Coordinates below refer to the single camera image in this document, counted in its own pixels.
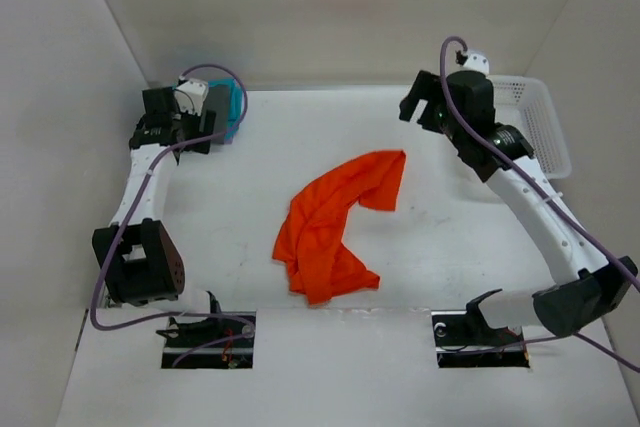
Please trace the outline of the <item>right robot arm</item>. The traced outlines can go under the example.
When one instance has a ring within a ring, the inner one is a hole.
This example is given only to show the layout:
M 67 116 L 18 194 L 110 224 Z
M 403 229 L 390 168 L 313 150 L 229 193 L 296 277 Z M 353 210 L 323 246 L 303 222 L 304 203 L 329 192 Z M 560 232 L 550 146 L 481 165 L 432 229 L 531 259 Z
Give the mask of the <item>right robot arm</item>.
M 596 244 L 559 199 L 526 137 L 497 121 L 492 82 L 474 71 L 445 78 L 420 71 L 400 102 L 400 119 L 410 121 L 419 101 L 426 106 L 418 124 L 446 136 L 510 208 L 554 281 L 519 293 L 495 289 L 469 301 L 462 317 L 467 340 L 494 346 L 500 330 L 531 325 L 565 338 L 614 310 L 638 282 L 636 265 Z

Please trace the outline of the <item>orange t shirt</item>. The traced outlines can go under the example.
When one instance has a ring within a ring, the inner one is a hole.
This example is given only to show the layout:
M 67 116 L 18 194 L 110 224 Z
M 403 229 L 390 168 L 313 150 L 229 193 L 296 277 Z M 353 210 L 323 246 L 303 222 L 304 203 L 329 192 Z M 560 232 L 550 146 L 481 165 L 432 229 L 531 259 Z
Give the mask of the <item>orange t shirt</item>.
M 379 288 L 380 276 L 346 247 L 343 236 L 354 205 L 396 209 L 405 164 L 402 150 L 369 152 L 313 180 L 290 201 L 272 252 L 286 267 L 290 292 L 319 306 Z

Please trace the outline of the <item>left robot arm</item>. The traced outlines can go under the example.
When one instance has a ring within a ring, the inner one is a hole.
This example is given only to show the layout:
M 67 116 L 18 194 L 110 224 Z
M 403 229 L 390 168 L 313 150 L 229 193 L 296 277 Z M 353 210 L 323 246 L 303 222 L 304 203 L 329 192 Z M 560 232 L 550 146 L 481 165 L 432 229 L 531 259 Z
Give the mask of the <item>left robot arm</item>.
M 144 113 L 129 140 L 131 168 L 121 204 L 110 224 L 92 235 L 106 291 L 118 307 L 197 312 L 190 333 L 206 346 L 224 334 L 215 296 L 193 287 L 176 245 L 162 222 L 170 179 L 184 151 L 208 154 L 209 135 L 225 127 L 231 107 L 227 85 L 197 80 L 146 89 Z

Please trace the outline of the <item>teal t shirt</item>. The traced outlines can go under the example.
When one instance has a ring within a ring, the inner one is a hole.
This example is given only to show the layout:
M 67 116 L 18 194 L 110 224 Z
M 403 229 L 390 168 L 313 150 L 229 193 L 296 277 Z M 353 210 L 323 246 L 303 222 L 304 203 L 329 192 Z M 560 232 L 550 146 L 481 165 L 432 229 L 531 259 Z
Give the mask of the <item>teal t shirt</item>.
M 237 83 L 236 80 L 232 78 L 222 78 L 217 80 L 210 80 L 209 84 L 209 93 L 212 93 L 213 90 L 218 86 L 226 86 L 230 93 L 229 107 L 227 108 L 227 120 L 226 127 L 228 128 L 227 134 L 229 132 L 234 132 L 239 130 L 239 127 L 232 129 L 232 126 L 238 121 L 241 117 L 244 108 L 244 94 L 242 88 Z

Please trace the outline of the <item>grey t shirt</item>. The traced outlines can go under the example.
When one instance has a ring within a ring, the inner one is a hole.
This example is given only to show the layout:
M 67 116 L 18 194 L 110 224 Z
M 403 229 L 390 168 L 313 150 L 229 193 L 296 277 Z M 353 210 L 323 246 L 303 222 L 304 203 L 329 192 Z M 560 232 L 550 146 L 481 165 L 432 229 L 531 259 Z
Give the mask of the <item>grey t shirt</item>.
M 203 106 L 205 110 L 216 112 L 214 133 L 226 130 L 227 108 L 229 107 L 230 93 L 226 86 L 216 87 L 212 93 L 208 93 Z

